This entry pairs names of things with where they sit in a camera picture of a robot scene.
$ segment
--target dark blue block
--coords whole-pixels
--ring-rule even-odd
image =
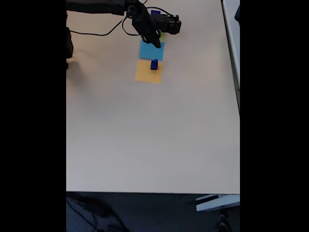
[[[161,14],[161,12],[160,11],[151,10],[150,15],[154,15],[154,14]]]
[[[151,70],[158,70],[158,60],[157,59],[154,59],[154,60],[151,61],[150,69]]]

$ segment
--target dark floor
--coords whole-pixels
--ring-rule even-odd
[[[196,212],[195,199],[201,194],[141,194],[141,193],[82,193],[95,197],[109,205],[119,215],[130,232],[216,232],[219,211]],[[93,223],[91,213],[73,200],[71,205]],[[232,232],[239,232],[240,207],[227,209]],[[110,218],[99,218],[98,228],[118,225]],[[93,228],[83,221],[67,205],[67,232],[92,232]]]

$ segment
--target orange paper square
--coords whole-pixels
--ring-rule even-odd
[[[157,70],[151,70],[150,65],[151,60],[140,59],[137,63],[135,80],[160,84],[162,76],[162,62],[158,62]]]

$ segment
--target white table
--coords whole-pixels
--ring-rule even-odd
[[[239,194],[239,110],[220,0],[149,0],[178,14],[161,84],[135,81],[140,39],[72,34],[67,191]],[[68,12],[106,33],[121,16]],[[130,20],[128,32],[134,33]]]

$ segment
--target blue sticky note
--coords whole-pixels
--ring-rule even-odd
[[[157,59],[163,61],[164,43],[161,48],[156,48],[152,43],[140,42],[140,58],[141,59]]]
[[[154,15],[154,14],[161,14],[161,12],[160,11],[151,10],[150,15]]]

